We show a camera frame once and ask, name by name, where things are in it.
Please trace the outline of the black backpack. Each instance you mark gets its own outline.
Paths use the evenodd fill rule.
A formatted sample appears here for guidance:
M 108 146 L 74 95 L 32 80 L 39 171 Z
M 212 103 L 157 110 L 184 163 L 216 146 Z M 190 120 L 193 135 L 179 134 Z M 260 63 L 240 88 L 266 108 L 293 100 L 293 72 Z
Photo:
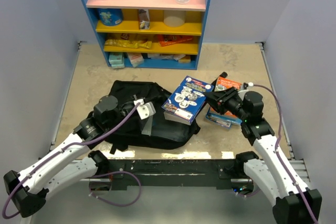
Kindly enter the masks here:
M 129 122 L 109 136 L 105 141 L 112 145 L 111 154 L 117 150 L 125 151 L 130 146 L 173 150 L 182 147 L 193 135 L 196 135 L 200 131 L 196 118 L 191 125 L 164 118 L 162 105 L 171 94 L 156 82 L 116 80 L 108 95 L 116 97 L 119 105 L 144 99 L 145 102 L 153 103 L 156 113 L 153 115 L 151 136 L 142 135 L 141 131 L 146 119 L 140 119 L 139 115 L 131 118 Z

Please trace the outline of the blue orange book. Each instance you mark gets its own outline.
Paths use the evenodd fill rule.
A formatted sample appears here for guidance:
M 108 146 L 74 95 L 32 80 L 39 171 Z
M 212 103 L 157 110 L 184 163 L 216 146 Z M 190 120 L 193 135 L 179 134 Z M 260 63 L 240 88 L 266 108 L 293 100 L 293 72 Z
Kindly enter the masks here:
M 229 89 L 231 87 L 235 87 L 237 90 L 241 88 L 241 83 L 229 80 L 224 77 L 218 77 L 215 83 L 214 91 L 223 91 Z M 229 121 L 232 125 L 240 126 L 241 120 L 234 116 L 231 112 L 227 111 L 225 114 L 217 113 L 213 108 L 209 108 L 206 115 L 212 115 L 213 117 L 217 117 L 226 121 Z

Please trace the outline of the grey-green notebook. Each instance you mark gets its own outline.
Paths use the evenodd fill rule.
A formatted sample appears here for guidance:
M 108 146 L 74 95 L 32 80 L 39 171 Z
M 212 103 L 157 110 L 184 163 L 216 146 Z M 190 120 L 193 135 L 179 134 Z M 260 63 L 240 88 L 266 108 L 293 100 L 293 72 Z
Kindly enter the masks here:
M 141 131 L 142 135 L 151 136 L 152 126 L 153 126 L 153 116 L 150 116 L 145 120 L 145 124 L 143 125 L 142 131 Z

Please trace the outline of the dark blue cartoon book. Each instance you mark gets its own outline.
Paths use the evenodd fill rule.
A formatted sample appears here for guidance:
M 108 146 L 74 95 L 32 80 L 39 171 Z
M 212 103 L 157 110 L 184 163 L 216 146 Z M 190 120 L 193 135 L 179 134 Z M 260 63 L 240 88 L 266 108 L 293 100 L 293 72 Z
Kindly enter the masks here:
M 213 90 L 212 84 L 186 76 L 163 103 L 164 118 L 191 125 L 205 103 L 204 93 Z

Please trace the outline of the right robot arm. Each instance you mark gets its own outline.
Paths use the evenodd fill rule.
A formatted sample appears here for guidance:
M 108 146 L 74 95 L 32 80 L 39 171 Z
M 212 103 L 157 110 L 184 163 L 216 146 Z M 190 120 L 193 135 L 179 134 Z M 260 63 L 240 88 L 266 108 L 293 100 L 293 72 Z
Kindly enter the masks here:
M 322 196 L 310 189 L 297 174 L 279 146 L 281 134 L 274 133 L 263 117 L 263 96 L 232 87 L 223 91 L 206 92 L 206 102 L 218 113 L 227 111 L 241 120 L 243 136 L 256 152 L 236 156 L 234 173 L 249 177 L 272 205 L 276 223 L 318 223 Z

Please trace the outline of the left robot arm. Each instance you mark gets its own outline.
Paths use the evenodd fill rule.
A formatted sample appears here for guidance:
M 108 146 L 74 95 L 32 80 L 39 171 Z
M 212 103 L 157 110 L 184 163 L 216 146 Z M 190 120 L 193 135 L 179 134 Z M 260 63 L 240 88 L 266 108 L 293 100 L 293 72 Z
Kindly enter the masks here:
M 20 172 L 7 172 L 4 184 L 8 197 L 2 217 L 30 217 L 71 184 L 111 176 L 108 159 L 94 148 L 129 122 L 143 104 L 139 99 L 119 105 L 114 96 L 102 97 L 60 145 Z

